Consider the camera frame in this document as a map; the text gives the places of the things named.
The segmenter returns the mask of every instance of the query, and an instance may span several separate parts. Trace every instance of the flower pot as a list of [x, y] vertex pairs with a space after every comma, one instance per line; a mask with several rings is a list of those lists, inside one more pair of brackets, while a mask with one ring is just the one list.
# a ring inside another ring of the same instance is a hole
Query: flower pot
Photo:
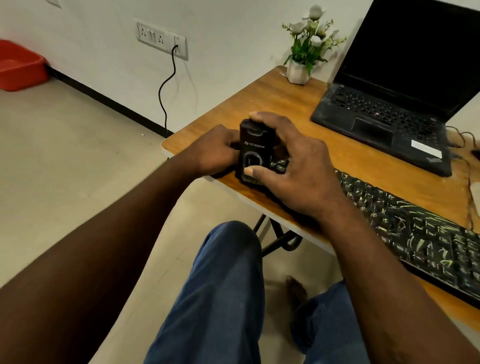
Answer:
[[310, 76], [308, 76], [307, 66], [289, 60], [287, 66], [287, 78], [292, 84], [306, 84], [310, 78]]

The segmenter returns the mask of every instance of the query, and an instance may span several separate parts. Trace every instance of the baseboard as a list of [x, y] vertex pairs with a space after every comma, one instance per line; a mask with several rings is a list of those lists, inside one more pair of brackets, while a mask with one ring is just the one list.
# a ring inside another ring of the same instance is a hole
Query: baseboard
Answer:
[[101, 93], [96, 92], [95, 90], [74, 80], [73, 78], [67, 76], [66, 74], [63, 74], [62, 72], [59, 72], [50, 66], [46, 66], [46, 68], [50, 76], [66, 83], [68, 86], [73, 87], [74, 89], [84, 93], [85, 95], [90, 96], [92, 99], [98, 102], [101, 102], [105, 106], [108, 106], [109, 108], [115, 110], [116, 112], [119, 112], [120, 114], [126, 116], [127, 118], [132, 119], [133, 121], [139, 123], [140, 125], [143, 125], [145, 128], [150, 129], [152, 132], [155, 132], [164, 138], [168, 138], [173, 134], [173, 132], [171, 132], [168, 129], [165, 129], [161, 125], [158, 125], [156, 122], [153, 122], [150, 119], [147, 119], [145, 116], [142, 116], [136, 113], [135, 111], [130, 110], [129, 108], [119, 104], [118, 102], [113, 101], [112, 99], [106, 97], [105, 95], [102, 95]]

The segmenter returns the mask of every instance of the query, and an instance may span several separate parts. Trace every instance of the blue jeans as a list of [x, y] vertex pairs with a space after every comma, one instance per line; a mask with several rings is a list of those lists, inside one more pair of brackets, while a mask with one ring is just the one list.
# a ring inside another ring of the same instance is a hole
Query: blue jeans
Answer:
[[[200, 247], [145, 364], [260, 364], [264, 311], [260, 241], [242, 222], [221, 224]], [[300, 306], [290, 328], [305, 364], [370, 362], [344, 282]]]

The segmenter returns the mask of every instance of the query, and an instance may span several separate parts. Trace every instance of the table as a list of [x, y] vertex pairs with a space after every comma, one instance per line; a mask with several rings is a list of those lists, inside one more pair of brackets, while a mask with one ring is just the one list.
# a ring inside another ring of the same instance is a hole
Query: table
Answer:
[[[304, 86], [293, 85], [284, 76], [285, 72], [285, 67], [275, 67], [173, 134], [162, 143], [165, 154], [168, 157], [178, 154], [217, 124], [238, 129], [240, 122], [248, 117], [250, 111], [276, 112], [291, 119], [303, 134], [323, 139], [328, 145], [335, 168], [457, 224], [468, 225], [468, 169], [464, 161], [453, 161], [452, 177], [442, 178], [315, 124], [310, 121], [310, 116], [327, 91], [328, 85], [316, 79], [309, 80]], [[450, 133], [449, 137], [452, 140], [458, 140], [457, 135], [453, 133]], [[469, 153], [471, 145], [469, 146], [470, 148], [459, 149], [456, 152], [470, 162], [472, 182], [480, 181], [480, 162], [471, 156]], [[219, 179], [212, 177], [207, 179], [287, 229], [329, 253], [335, 254], [325, 237], [301, 226], [289, 213], [262, 192], [241, 184], [233, 172]], [[475, 230], [479, 232], [480, 218], [476, 213], [472, 212], [472, 214], [477, 227]], [[480, 310], [416, 278], [447, 315], [480, 331]]]

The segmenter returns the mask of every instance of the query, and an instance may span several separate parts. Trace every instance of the forearm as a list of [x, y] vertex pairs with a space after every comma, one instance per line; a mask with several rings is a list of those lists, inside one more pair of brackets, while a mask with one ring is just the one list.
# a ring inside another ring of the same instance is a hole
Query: forearm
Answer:
[[479, 354], [346, 198], [319, 218], [373, 362], [479, 361]]
[[134, 288], [178, 197], [181, 155], [71, 232], [0, 290], [0, 362], [86, 363]]

